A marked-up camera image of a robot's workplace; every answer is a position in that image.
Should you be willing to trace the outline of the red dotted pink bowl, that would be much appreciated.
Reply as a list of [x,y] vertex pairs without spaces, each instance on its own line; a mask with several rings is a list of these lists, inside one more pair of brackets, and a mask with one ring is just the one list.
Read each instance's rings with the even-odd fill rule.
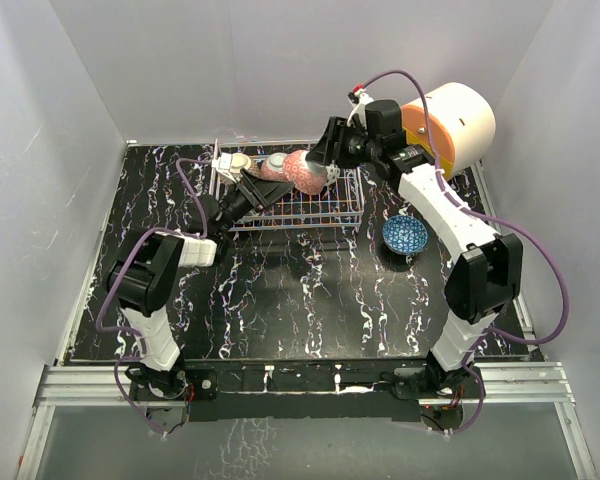
[[307,159],[306,150],[296,150],[288,154],[282,166],[285,178],[294,187],[307,195],[318,195],[327,183],[327,170],[323,165]]

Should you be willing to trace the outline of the red lattice blue-inside bowl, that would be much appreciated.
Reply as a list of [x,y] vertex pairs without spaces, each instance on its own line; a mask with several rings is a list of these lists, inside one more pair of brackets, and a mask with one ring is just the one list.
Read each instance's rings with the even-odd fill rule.
[[383,225],[385,245],[399,255],[412,255],[422,251],[428,242],[425,225],[409,215],[395,215]]

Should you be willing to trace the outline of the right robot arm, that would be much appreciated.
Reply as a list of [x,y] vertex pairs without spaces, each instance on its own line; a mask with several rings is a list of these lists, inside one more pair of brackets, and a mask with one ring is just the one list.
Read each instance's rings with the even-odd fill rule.
[[394,100],[358,104],[349,119],[330,117],[307,159],[341,169],[373,165],[446,247],[452,260],[444,287],[447,320],[423,369],[403,381],[414,393],[451,395],[472,374],[473,354],[488,328],[520,292],[521,241],[460,204],[426,149],[408,144]]

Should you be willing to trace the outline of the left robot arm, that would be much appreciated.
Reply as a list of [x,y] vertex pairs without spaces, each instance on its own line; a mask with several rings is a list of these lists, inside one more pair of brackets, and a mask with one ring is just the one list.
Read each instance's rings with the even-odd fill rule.
[[196,206],[190,226],[183,232],[163,227],[130,232],[106,278],[107,296],[96,319],[102,331],[109,306],[119,306],[127,321],[122,330],[139,341],[128,377],[165,399],[178,398],[187,388],[184,359],[167,313],[178,271],[218,264],[226,254],[229,231],[239,220],[273,206],[293,190],[288,181],[261,179],[246,170],[220,199],[196,194],[190,183],[185,187]]

